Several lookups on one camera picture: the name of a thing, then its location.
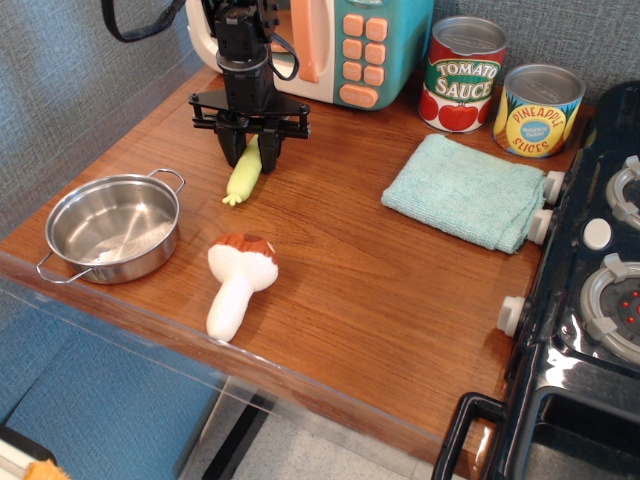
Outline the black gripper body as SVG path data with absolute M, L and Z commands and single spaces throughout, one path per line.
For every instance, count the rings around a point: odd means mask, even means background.
M 229 128 L 243 133 L 274 130 L 281 138 L 310 137 L 310 107 L 276 89 L 269 52 L 248 60 L 232 60 L 218 52 L 215 60 L 224 87 L 191 95 L 196 128 Z

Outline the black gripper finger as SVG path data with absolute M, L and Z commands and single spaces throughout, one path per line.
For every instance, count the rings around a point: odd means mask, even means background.
M 227 164 L 235 168 L 247 146 L 245 131 L 237 126 L 218 123 L 216 134 Z
M 267 129 L 258 134 L 258 146 L 264 174 L 275 170 L 283 138 L 284 134 L 280 129 Z

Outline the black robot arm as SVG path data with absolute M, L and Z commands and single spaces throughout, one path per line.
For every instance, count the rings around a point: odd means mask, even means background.
M 262 171 L 270 173 L 285 139 L 310 136 L 309 105 L 279 92 L 274 83 L 275 77 L 295 78 L 299 69 L 295 60 L 292 73 L 284 76 L 273 65 L 273 42 L 294 52 L 275 33 L 279 7 L 275 1 L 205 1 L 203 9 L 217 40 L 224 88 L 190 97 L 194 126 L 216 133 L 232 167 L 247 147 L 246 136 L 256 135 Z

